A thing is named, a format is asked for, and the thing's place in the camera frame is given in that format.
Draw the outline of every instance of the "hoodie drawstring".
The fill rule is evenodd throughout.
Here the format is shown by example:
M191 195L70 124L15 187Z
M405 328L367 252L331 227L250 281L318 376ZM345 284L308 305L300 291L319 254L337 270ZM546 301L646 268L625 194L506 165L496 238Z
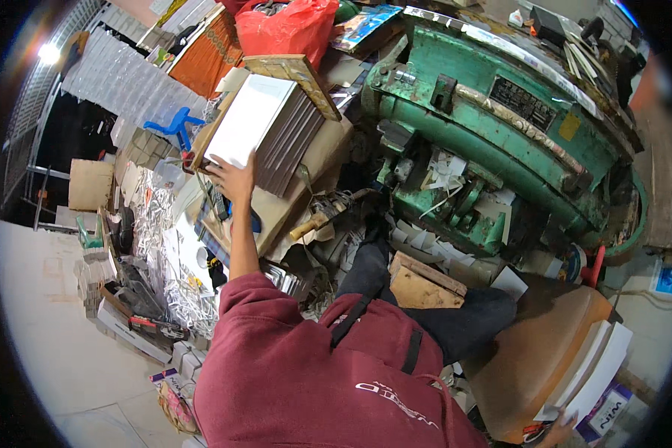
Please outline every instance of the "hoodie drawstring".
M453 425L453 398L448 393L448 387L438 376L431 375L430 373L422 373L421 375L416 375L414 378L425 378L432 381L436 381L441 385L441 395L443 395L443 400L446 402L446 416L444 417L444 431L446 432L446 444L448 448L455 448L456 441L456 428Z

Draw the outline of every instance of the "black pants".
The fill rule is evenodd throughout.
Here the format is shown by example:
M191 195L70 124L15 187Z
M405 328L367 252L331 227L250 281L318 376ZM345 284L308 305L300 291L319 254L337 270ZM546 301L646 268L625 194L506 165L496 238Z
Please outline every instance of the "black pants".
M352 292L375 296L383 288L379 299L398 306L388 289L387 257L388 246L383 240L361 246L336 297ZM515 300L501 290L472 288L460 308L402 309L440 345L447 365L474 355L493 340L513 321L516 308Z

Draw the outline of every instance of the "metal plate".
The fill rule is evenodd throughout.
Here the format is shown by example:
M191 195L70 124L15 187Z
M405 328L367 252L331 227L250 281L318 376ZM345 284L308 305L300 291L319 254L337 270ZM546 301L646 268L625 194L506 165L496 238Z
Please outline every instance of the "metal plate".
M547 132L557 114L554 109L528 93L526 89L501 76L495 76L493 88L488 96L543 132Z

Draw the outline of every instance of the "red plastic bag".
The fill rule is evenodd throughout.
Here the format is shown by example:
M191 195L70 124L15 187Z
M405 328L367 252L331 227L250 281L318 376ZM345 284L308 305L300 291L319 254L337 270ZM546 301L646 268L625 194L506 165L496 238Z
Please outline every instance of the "red plastic bag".
M236 33L244 56L306 55L314 69L329 44L338 0L293 0L267 16L251 11L264 0L251 0L236 14Z

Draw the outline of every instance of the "blue plastic stool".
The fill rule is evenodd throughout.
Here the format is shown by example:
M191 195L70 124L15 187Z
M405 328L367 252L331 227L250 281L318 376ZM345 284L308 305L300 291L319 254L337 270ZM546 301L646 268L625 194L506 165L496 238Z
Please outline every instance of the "blue plastic stool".
M189 134L187 133L187 128L184 126L184 123L186 122L190 122L193 125L204 124L204 120L189 116L189 108L181 108L179 109L179 112L174 114L172 123L168 128L160 126L153 121L145 121L144 129L158 130L165 136L177 135L177 140L179 140L179 147L181 148L182 152L189 152L192 150L192 145L189 143Z

